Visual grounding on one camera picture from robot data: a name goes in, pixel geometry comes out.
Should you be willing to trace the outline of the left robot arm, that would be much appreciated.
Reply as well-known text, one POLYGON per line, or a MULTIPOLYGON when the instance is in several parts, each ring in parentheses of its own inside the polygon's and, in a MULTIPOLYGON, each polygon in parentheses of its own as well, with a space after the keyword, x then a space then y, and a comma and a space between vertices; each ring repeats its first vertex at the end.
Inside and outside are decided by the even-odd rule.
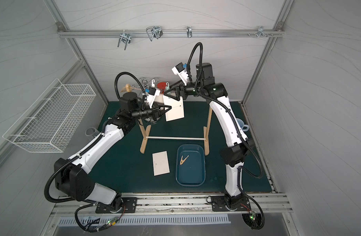
POLYGON ((114 87, 120 103, 116 114, 103 124, 102 131, 84 148, 68 159, 59 158, 54 164, 55 172, 44 188, 44 196, 49 202, 63 203, 76 200, 90 204, 102 203, 114 210, 120 209, 121 194, 96 183, 89 173, 102 156, 133 129, 136 122, 142 119, 156 121, 171 110, 171 106, 155 101, 160 95, 160 90, 155 87, 145 89, 139 84, 142 98, 135 92, 120 95, 118 80, 123 75, 136 80, 130 72, 121 72, 116 76, 114 87))

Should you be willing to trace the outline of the yellow wooden clothespin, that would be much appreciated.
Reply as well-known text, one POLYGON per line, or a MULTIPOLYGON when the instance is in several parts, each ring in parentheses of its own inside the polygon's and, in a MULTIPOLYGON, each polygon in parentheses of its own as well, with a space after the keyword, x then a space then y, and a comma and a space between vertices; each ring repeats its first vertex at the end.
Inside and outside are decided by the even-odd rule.
POLYGON ((180 165, 183 165, 184 162, 188 159, 188 157, 189 157, 189 155, 186 156, 185 158, 184 158, 183 155, 182 155, 179 164, 180 164, 180 165))

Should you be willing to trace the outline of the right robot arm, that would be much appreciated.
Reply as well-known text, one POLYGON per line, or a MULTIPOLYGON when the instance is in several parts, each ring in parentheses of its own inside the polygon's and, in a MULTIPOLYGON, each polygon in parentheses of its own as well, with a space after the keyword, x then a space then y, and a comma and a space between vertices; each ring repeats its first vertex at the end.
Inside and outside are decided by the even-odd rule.
POLYGON ((263 165, 237 122, 227 90, 222 83, 215 82, 212 65, 203 63, 203 44, 198 42, 188 62, 179 63, 172 70, 181 78, 182 84, 166 90, 165 96, 177 101, 191 95, 202 97, 219 121, 227 143, 227 147, 220 150, 227 174, 224 200, 227 208, 236 209, 248 199, 242 187, 242 173, 260 179, 264 175, 263 165))

